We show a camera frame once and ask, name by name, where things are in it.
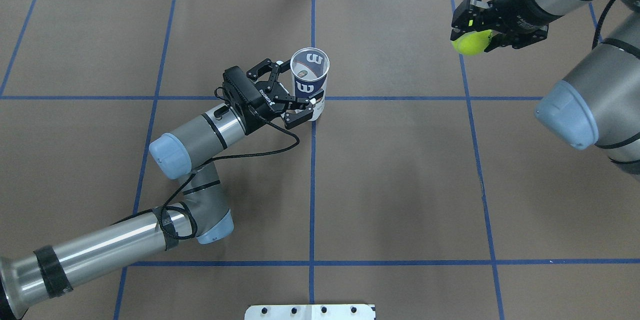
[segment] black cable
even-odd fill
[[[176,206],[168,206],[169,203],[174,199],[174,197],[176,197],[176,195],[178,195],[185,188],[185,186],[187,186],[187,184],[189,184],[189,182],[193,180],[193,178],[195,176],[196,176],[196,173],[192,173],[191,175],[189,175],[187,180],[182,185],[180,185],[180,187],[177,188],[176,191],[174,191],[173,194],[171,194],[169,199],[167,199],[166,202],[164,202],[164,204],[162,204],[162,206],[160,206],[160,219],[162,219],[165,211],[173,210],[173,211],[178,211],[178,213],[181,213],[186,218],[188,218],[189,222],[191,224],[191,234],[189,234],[187,236],[178,236],[177,232],[175,234],[172,234],[171,232],[167,231],[167,229],[165,229],[165,226],[163,225],[162,220],[158,221],[158,225],[160,225],[160,230],[162,230],[162,232],[165,235],[169,236],[170,238],[174,238],[174,239],[177,239],[177,240],[187,240],[187,239],[195,238],[195,236],[196,236],[196,234],[198,232],[198,224],[196,224],[196,221],[195,221],[194,217],[192,216],[192,212],[191,211],[186,211],[185,209],[178,208]]]
[[[123,218],[123,219],[118,220],[117,222],[113,223],[112,225],[116,225],[116,224],[121,223],[121,222],[126,222],[126,220],[133,219],[133,218],[135,218],[136,216],[139,216],[139,215],[142,215],[142,214],[146,214],[146,213],[151,213],[151,209],[142,210],[142,211],[140,211],[140,212],[138,212],[138,213],[135,213],[135,214],[133,214],[133,215],[129,215],[129,216],[128,216],[128,217],[126,217],[126,218]]]
[[[609,10],[611,9],[611,6],[613,6],[613,3],[615,3],[616,0],[609,0],[609,2],[606,4],[606,6],[604,7],[604,9],[602,10],[602,14],[600,15],[600,18],[598,19],[598,25],[596,26],[596,32],[593,34],[593,42],[591,43],[591,48],[594,49],[597,45],[598,45],[598,41],[600,40],[600,33],[602,31],[602,24],[604,24],[604,19],[607,17],[607,13],[609,12]]]
[[[277,126],[276,124],[269,122],[269,120],[266,120],[265,118],[263,118],[260,114],[258,114],[258,112],[256,111],[256,109],[254,109],[253,106],[249,105],[248,106],[249,110],[251,111],[251,113],[253,113],[253,115],[262,120],[262,122],[264,122],[265,124],[269,125],[270,127],[281,131],[282,133],[285,133],[288,136],[291,136],[292,138],[295,139],[295,143],[291,144],[288,147],[282,148],[282,149],[278,149],[276,151],[269,151],[269,152],[260,152],[260,153],[250,153],[250,154],[234,154],[234,155],[224,155],[224,156],[218,156],[215,158],[211,158],[207,161],[205,161],[202,165],[207,165],[208,163],[212,163],[213,161],[216,160],[222,160],[222,159],[238,159],[238,158],[251,158],[254,156],[267,156],[267,155],[274,155],[274,154],[280,154],[282,152],[286,152],[289,151],[293,148],[295,148],[298,144],[300,144],[300,138],[298,138],[297,135],[295,135],[295,133],[292,133],[286,129],[283,129],[282,127]]]
[[[223,102],[226,102],[225,98],[221,97],[220,95],[218,95],[218,90],[222,89],[224,91],[224,88],[222,88],[222,86],[218,86],[218,88],[215,88],[215,90],[213,91],[213,95],[215,95],[216,98],[220,99]]]

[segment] blue tape line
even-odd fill
[[[455,0],[451,0],[451,11],[456,9]],[[471,94],[469,92],[469,82],[467,81],[467,70],[465,59],[462,54],[458,54],[460,60],[460,70],[462,72],[462,83],[464,84],[464,96],[466,97],[466,110],[469,114],[469,125],[471,128],[471,140],[473,141],[473,153],[475,154],[475,166],[480,179],[480,188],[482,190],[482,207],[484,208],[484,224],[486,227],[487,242],[489,244],[489,255],[491,257],[491,269],[493,270],[493,285],[495,286],[495,297],[498,306],[498,316],[500,320],[505,320],[505,310],[503,309],[503,296],[500,290],[500,278],[498,275],[498,266],[496,265],[496,250],[494,249],[494,237],[491,229],[491,220],[489,217],[489,205],[487,204],[487,192],[485,190],[485,179],[482,173],[482,163],[480,163],[480,151],[478,150],[478,137],[476,135],[476,125],[474,122],[474,113],[471,106]]]
[[[32,17],[32,13],[34,12],[34,6],[37,0],[31,0],[31,5],[29,6],[29,11],[27,11],[27,16],[24,18],[22,29],[20,29],[20,35],[18,35],[18,40],[15,43],[15,47],[13,48],[13,53],[11,54],[11,59],[9,60],[9,65],[7,66],[7,70],[4,74],[4,78],[2,79],[2,84],[0,85],[0,95],[5,92],[5,87],[7,87],[7,82],[9,81],[9,75],[11,74],[11,69],[14,67],[14,61],[16,60],[16,56],[18,56],[18,49],[20,49],[20,44],[23,41],[23,36],[25,35],[25,31],[27,30],[27,25],[29,24],[29,19]]]
[[[469,266],[491,265],[490,260],[356,260],[316,261],[316,266]]]
[[[512,259],[496,260],[498,265],[579,265],[640,264],[640,259]]]
[[[138,212],[138,204],[140,203],[140,193],[142,192],[142,179],[144,179],[145,177],[145,169],[146,169],[146,165],[147,165],[147,155],[149,153],[149,143],[151,143],[151,131],[153,131],[153,127],[154,127],[154,119],[156,117],[156,108],[158,106],[158,95],[160,94],[160,86],[162,85],[162,73],[163,73],[163,69],[164,69],[164,65],[165,65],[165,58],[167,56],[167,46],[169,45],[169,35],[171,33],[171,23],[173,21],[173,17],[174,17],[174,9],[176,8],[176,0],[171,0],[171,8],[169,10],[169,20],[167,21],[167,26],[166,26],[166,33],[164,34],[164,45],[162,47],[162,58],[160,59],[160,68],[158,70],[158,78],[157,81],[155,83],[155,93],[154,93],[154,99],[153,99],[153,106],[151,107],[151,116],[149,117],[149,127],[146,131],[146,141],[144,143],[144,153],[142,154],[142,165],[140,166],[140,175],[138,177],[137,180],[137,189],[135,191],[135,200],[133,203],[133,211],[132,214],[135,214]],[[124,268],[122,270],[122,275],[120,276],[120,286],[119,286],[119,291],[118,291],[118,299],[116,300],[116,308],[113,312],[113,320],[118,320],[118,318],[120,317],[120,309],[121,309],[121,303],[122,303],[122,293],[124,292],[124,285],[127,281],[127,269]]]
[[[596,11],[594,9],[594,3],[593,2],[589,2],[589,11],[591,13],[591,19],[594,21],[593,22],[593,27],[594,28],[598,28],[598,18],[596,17]],[[599,41],[602,43],[602,34],[599,34]]]
[[[138,261],[130,266],[165,267],[245,267],[245,266],[309,266],[309,261]]]
[[[316,129],[317,122],[311,122],[311,179],[309,190],[309,304],[315,303],[315,272],[314,263],[316,261]]]
[[[427,96],[427,97],[402,97],[402,96],[334,96],[334,97],[326,97],[328,101],[463,101],[466,100],[465,97],[437,97],[437,96]]]
[[[315,1],[316,0],[311,0],[311,47],[316,47],[315,46],[316,45],[316,42],[315,42],[316,41],[316,38],[315,38],[316,37],[316,34],[315,34],[316,33],[316,30],[315,30],[316,29],[316,26],[315,26],[316,25],[316,22],[315,22],[316,21],[316,18],[315,18],[316,2]]]
[[[127,279],[127,268],[122,268],[122,274],[120,275],[120,283],[118,286],[118,297],[116,298],[116,307],[113,311],[113,320],[118,320],[120,317],[120,309],[122,306],[122,296],[124,295],[124,283]]]
[[[0,99],[30,101],[150,101],[154,97],[152,95],[3,95]]]
[[[542,97],[469,97],[473,101],[539,101]]]
[[[317,261],[139,261],[135,267],[262,267],[262,266],[519,266],[640,264],[640,259],[504,259],[504,260],[317,260]]]
[[[66,100],[66,101],[217,101],[214,95],[2,95],[7,100]],[[466,101],[467,97],[457,96],[329,96],[328,101]],[[539,101],[542,97],[471,97],[473,101]]]
[[[149,144],[151,143],[151,133],[153,132],[154,129],[154,122],[156,120],[156,110],[158,108],[158,98],[160,97],[160,86],[162,86],[162,73],[164,72],[165,69],[165,59],[167,57],[167,47],[169,46],[169,37],[171,35],[171,24],[172,21],[174,20],[174,9],[176,8],[176,0],[171,0],[171,8],[169,10],[169,20],[167,21],[167,26],[166,26],[166,32],[164,34],[164,44],[162,46],[162,57],[160,58],[160,68],[158,69],[158,78],[157,81],[155,83],[155,93],[153,95],[153,106],[151,106],[151,116],[149,117],[149,127],[147,128],[146,131],[146,140],[144,141],[144,152],[142,153],[142,164],[140,165],[140,175],[137,179],[137,189],[135,191],[135,201],[133,203],[133,211],[132,214],[135,214],[138,212],[138,206],[140,204],[140,195],[142,193],[142,182],[143,179],[145,177],[145,170],[146,170],[146,166],[147,166],[147,156],[149,154]]]

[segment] tennis ball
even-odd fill
[[[462,55],[476,55],[483,52],[491,42],[491,29],[470,31],[452,40],[453,49]]]

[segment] cup logo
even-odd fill
[[[300,82],[295,82],[298,86],[297,89],[303,93],[311,93],[315,89],[313,85],[302,84]]]
[[[322,64],[322,60],[323,59],[318,54],[309,53],[309,54],[306,55],[306,57],[307,57],[306,60],[310,61],[311,63]]]

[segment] light blue joint cap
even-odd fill
[[[149,144],[149,152],[169,179],[178,179],[192,170],[192,159],[183,143],[171,133]]]
[[[598,141],[594,114],[576,88],[561,80],[535,107],[535,117],[571,147],[583,150]]]
[[[234,231],[234,220],[231,218],[231,210],[229,210],[222,220],[215,224],[213,228],[201,236],[198,236],[196,239],[202,245],[211,244],[231,234],[232,231]]]

